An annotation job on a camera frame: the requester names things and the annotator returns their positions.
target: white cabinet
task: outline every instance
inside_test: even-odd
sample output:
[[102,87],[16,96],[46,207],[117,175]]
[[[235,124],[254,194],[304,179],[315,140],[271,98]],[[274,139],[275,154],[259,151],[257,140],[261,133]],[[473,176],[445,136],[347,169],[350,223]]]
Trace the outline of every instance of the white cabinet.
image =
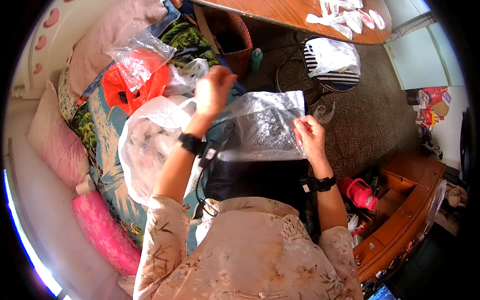
[[463,85],[455,52],[439,23],[384,45],[403,90]]

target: dark fabric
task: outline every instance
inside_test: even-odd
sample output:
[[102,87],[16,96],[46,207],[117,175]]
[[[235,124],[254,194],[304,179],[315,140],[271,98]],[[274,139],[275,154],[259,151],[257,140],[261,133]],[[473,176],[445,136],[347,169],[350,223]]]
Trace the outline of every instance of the dark fabric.
[[304,219],[307,194],[300,179],[308,175],[308,160],[218,161],[208,176],[206,198],[265,197],[293,206]]

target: pillow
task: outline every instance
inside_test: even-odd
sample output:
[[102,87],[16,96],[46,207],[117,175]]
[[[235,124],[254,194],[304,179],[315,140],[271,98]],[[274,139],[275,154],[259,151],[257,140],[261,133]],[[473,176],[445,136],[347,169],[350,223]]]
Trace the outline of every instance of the pillow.
[[50,80],[26,137],[38,156],[75,192],[90,167],[82,141],[63,122]]
[[86,103],[86,97],[80,96],[78,99],[73,99],[68,94],[67,82],[70,65],[67,64],[65,69],[60,74],[59,79],[59,107],[60,114],[67,123],[70,123],[78,111],[80,106]]
[[135,19],[144,27],[149,27],[167,15],[168,10],[161,0],[121,0],[103,14],[73,51],[68,80],[70,96],[80,98],[94,79],[112,63],[112,57],[105,51],[129,22]]
[[140,249],[113,220],[98,191],[72,200],[72,210],[84,235],[103,257],[123,275],[136,275]]

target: striped stool cushion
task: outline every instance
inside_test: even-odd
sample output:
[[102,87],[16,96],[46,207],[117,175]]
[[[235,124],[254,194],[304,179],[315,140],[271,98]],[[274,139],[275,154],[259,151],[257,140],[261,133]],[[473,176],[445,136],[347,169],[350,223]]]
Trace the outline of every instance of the striped stool cushion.
[[[308,70],[308,73],[315,70],[317,67],[317,61],[315,56],[308,52],[307,47],[305,47],[305,42],[303,41],[303,63],[305,68]],[[357,86],[360,83],[360,76],[356,73],[346,70],[345,72],[330,71],[325,74],[317,75],[312,77],[315,80],[318,80],[322,84],[328,85],[348,85],[348,86]]]

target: wall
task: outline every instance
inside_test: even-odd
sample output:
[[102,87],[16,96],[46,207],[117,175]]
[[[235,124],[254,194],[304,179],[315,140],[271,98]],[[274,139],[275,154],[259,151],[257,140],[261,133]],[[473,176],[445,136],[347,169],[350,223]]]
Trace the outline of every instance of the wall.
[[452,96],[450,109],[445,120],[440,121],[432,130],[432,140],[440,143],[444,153],[443,163],[461,170],[460,165],[460,132],[462,128],[462,112],[468,106],[465,86],[449,86],[448,93]]
[[12,98],[6,118],[4,142],[12,138],[17,201],[25,233],[42,263],[72,299],[128,299],[116,283],[118,273],[80,230],[70,207],[74,192],[26,140],[37,106],[38,100]]

